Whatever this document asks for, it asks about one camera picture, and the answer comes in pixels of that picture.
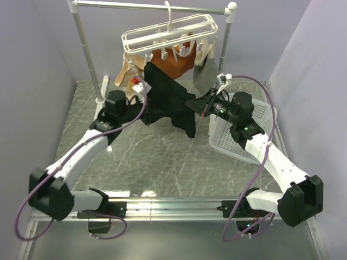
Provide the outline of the black underwear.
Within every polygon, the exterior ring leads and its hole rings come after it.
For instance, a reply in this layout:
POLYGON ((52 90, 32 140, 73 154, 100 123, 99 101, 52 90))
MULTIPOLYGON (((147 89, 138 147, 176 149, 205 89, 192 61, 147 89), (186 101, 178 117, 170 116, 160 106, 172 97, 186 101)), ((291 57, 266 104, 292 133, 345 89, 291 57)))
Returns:
POLYGON ((195 99, 196 95, 187 92, 186 88, 152 62, 145 65, 144 80, 151 86, 148 92, 150 107, 162 111, 171 119, 173 126, 184 130, 189 138, 194 138, 195 112, 185 102, 195 99))

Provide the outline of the white plastic clip hanger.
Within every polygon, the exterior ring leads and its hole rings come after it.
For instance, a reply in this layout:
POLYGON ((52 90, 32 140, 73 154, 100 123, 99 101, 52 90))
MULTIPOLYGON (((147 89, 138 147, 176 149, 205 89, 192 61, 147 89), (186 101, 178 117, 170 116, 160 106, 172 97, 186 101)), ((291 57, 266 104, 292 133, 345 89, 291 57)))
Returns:
POLYGON ((168 10, 167 22, 129 30, 122 34, 125 53, 130 56, 148 55, 154 50, 160 50, 162 58, 166 59, 166 49, 178 46, 178 54, 184 57, 189 53, 184 46, 185 42, 193 44, 203 38, 216 36, 219 28, 210 14, 194 14, 173 19, 170 3, 165 1, 164 6, 168 10))

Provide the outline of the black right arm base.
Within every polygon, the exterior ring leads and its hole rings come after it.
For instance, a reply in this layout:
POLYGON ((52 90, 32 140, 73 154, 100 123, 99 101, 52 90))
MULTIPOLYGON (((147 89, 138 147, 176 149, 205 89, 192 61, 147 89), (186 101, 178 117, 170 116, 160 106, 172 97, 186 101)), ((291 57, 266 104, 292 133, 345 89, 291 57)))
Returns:
POLYGON ((217 207, 217 210, 222 211, 223 217, 228 218, 222 233, 224 242, 231 242, 238 237, 243 236, 245 234, 245 229, 248 229, 246 235, 251 239, 252 237, 263 233, 271 225, 275 216, 274 213, 269 213, 263 210, 253 210, 249 206, 246 197, 254 191, 260 191, 260 189, 256 187, 250 188, 243 197, 239 196, 238 200, 223 200, 222 205, 217 207), (241 229, 239 229, 238 234, 232 238, 227 238, 226 233, 233 217, 254 217, 254 219, 250 223, 241 223, 241 229), (269 222, 262 230, 260 230, 261 220, 265 220, 268 217, 271 217, 269 222))

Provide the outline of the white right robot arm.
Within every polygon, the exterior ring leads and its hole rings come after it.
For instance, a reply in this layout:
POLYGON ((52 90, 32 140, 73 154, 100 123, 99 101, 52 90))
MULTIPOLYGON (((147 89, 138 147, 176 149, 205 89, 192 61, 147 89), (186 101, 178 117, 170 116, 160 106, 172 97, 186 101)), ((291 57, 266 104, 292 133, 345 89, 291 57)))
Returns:
POLYGON ((276 146, 271 137, 254 121, 252 96, 237 92, 227 101, 211 89, 204 96, 185 103, 196 114, 216 115, 231 124, 233 140, 260 162, 279 185, 279 193, 246 189, 230 215, 240 211, 249 217, 256 211, 278 214, 290 227, 319 214, 323 210, 324 184, 298 168, 276 146))

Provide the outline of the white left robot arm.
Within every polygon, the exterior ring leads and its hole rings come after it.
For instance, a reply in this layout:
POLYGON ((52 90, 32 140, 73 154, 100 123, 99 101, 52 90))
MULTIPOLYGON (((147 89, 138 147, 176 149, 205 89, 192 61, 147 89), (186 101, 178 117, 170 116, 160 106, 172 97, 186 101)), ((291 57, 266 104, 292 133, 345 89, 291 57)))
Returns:
POLYGON ((108 214, 106 193, 94 188, 72 192, 70 188, 92 159, 141 117, 147 102, 146 89, 140 83, 133 90, 136 103, 131 103, 121 90, 109 92, 104 107, 80 141, 45 170, 32 171, 28 199, 31 207, 54 220, 63 220, 75 211, 91 211, 98 218, 108 214))

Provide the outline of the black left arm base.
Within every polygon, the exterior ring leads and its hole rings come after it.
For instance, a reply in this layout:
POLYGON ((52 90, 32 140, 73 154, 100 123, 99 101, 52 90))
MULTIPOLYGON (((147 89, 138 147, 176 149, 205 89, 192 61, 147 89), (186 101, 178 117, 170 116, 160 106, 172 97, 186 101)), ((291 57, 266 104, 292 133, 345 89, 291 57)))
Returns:
POLYGON ((78 211, 77 219, 88 219, 88 232, 91 237, 99 240, 111 240, 122 236, 127 229, 125 220, 127 211, 127 202, 108 202, 104 209, 95 211, 86 210, 78 211), (103 237, 110 232, 114 220, 119 220, 123 223, 123 229, 114 236, 103 237))

